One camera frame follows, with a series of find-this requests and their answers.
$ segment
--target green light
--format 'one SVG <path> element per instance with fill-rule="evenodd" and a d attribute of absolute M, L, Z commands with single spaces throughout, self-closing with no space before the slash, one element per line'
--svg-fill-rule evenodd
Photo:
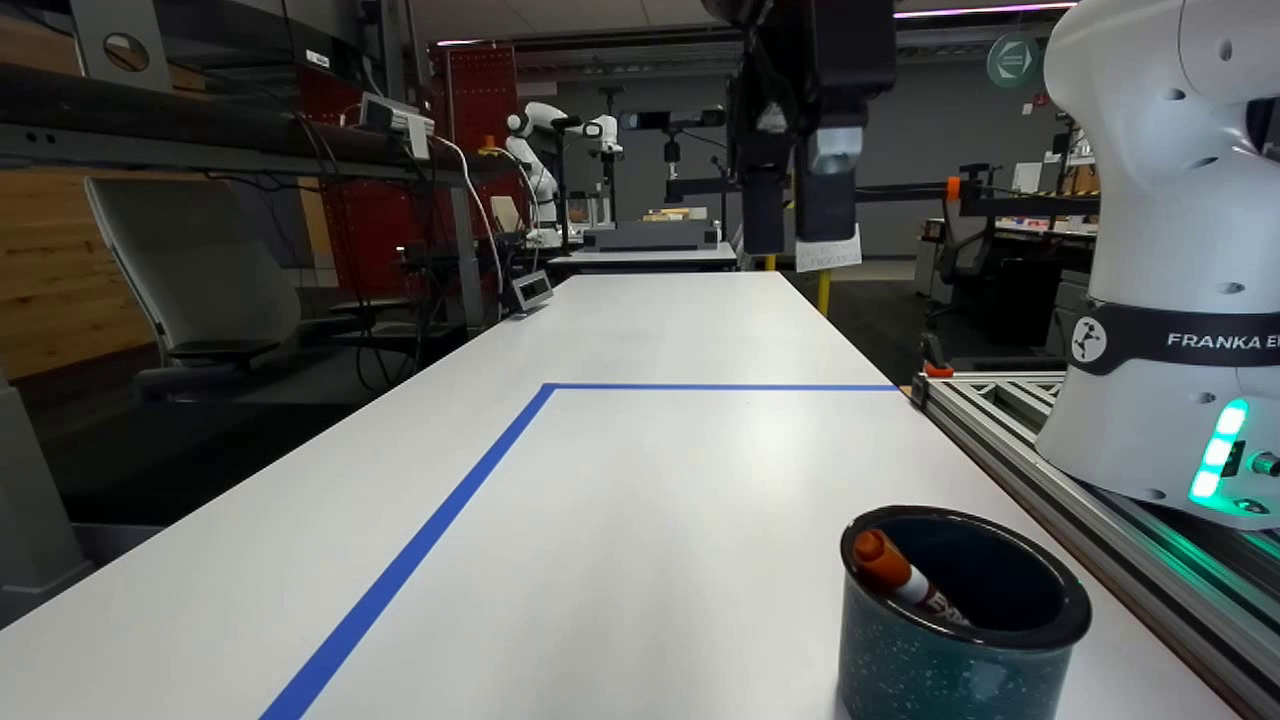
<path fill-rule="evenodd" d="M 1250 400 L 1236 396 L 1220 417 L 1215 417 L 1215 437 L 1242 437 L 1250 426 Z"/>
<path fill-rule="evenodd" d="M 1215 472 L 1220 472 L 1220 468 L 1228 468 L 1228 460 L 1231 460 L 1231 442 L 1220 442 L 1220 437 L 1215 437 L 1215 442 L 1210 444 L 1210 453 L 1203 453 L 1203 468 L 1215 468 Z"/>
<path fill-rule="evenodd" d="M 1220 483 L 1220 479 L 1225 479 L 1225 478 L 1215 478 L 1215 472 L 1200 472 L 1197 483 L 1192 483 L 1192 498 L 1200 498 L 1200 499 L 1215 498 L 1215 483 Z"/>

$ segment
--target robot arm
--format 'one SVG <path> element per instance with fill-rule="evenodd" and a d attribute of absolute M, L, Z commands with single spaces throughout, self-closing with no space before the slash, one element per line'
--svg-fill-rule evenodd
<path fill-rule="evenodd" d="M 867 101 L 895 79 L 892 0 L 705 0 L 705 9 L 747 31 L 744 72 L 728 90 L 747 252 L 783 247 L 782 198 L 794 164 L 801 242 L 854 242 Z"/>
<path fill-rule="evenodd" d="M 1104 209 L 1092 314 L 1037 449 L 1231 527 L 1280 527 L 1276 68 L 1276 0 L 1090 0 L 1046 66 Z"/>
<path fill-rule="evenodd" d="M 534 227 L 555 227 L 555 198 L 561 181 L 550 174 L 550 164 L 534 152 L 523 137 L 509 137 L 503 158 L 520 170 L 523 189 L 527 189 L 527 225 Z"/>
<path fill-rule="evenodd" d="M 617 118 L 596 118 L 586 125 L 586 137 L 596 141 L 596 158 L 626 158 L 626 146 L 617 141 Z"/>
<path fill-rule="evenodd" d="M 514 128 L 515 137 L 567 134 L 567 128 L 575 128 L 575 118 L 567 118 L 567 111 L 555 107 L 555 104 L 527 101 L 520 118 L 509 118 L 509 128 Z"/>

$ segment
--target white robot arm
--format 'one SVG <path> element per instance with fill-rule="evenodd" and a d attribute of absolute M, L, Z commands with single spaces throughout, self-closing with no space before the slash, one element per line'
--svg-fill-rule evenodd
<path fill-rule="evenodd" d="M 571 121 L 555 104 L 523 104 L 520 118 L 509 118 L 509 141 L 503 158 L 520 170 L 523 189 L 527 189 L 527 242 L 550 247 L 561 243 L 561 181 L 550 174 L 550 164 L 534 152 L 527 137 L 534 134 L 571 134 L 596 141 L 600 158 L 620 158 L 626 146 L 617 141 L 617 118 L 596 118 L 591 125 Z"/>
<path fill-rule="evenodd" d="M 1083 0 L 1046 77 L 1095 150 L 1104 209 L 1039 453 L 1107 491 L 1280 527 L 1280 4 Z"/>
<path fill-rule="evenodd" d="M 527 189 L 527 242 L 535 247 L 561 243 L 561 181 L 550 174 L 550 164 L 534 152 L 534 134 L 564 134 L 571 121 L 555 104 L 523 104 L 520 118 L 509 118 L 509 141 L 503 158 L 520 170 Z"/>
<path fill-rule="evenodd" d="M 527 225 L 543 227 L 555 225 L 555 198 L 561 181 L 550 174 L 550 164 L 534 152 L 523 137 L 509 137 L 503 158 L 520 170 L 527 189 Z"/>
<path fill-rule="evenodd" d="M 596 118 L 586 125 L 586 137 L 596 141 L 596 158 L 626 158 L 626 146 L 617 141 L 617 118 Z"/>

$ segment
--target fluorescent light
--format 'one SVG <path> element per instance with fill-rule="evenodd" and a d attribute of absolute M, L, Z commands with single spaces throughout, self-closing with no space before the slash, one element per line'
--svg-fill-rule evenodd
<path fill-rule="evenodd" d="M 950 17 L 1027 17 L 1027 12 L 1069 12 L 1077 4 L 972 4 L 972 9 L 903 9 L 895 22 L 950 22 Z"/>

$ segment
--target table surface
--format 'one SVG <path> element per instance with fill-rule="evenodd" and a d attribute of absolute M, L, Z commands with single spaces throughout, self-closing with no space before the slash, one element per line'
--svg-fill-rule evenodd
<path fill-rule="evenodd" d="M 554 265 L 733 265 L 733 261 L 737 261 L 733 243 L 705 243 L 705 247 L 681 247 L 681 252 L 579 247 L 579 252 L 555 256 Z"/>
<path fill-rule="evenodd" d="M 586 278 L 14 626 L 0 718 L 831 720 L 879 506 L 1064 555 L 782 278 Z M 1228 718 L 1082 582 L 1059 718 Z"/>

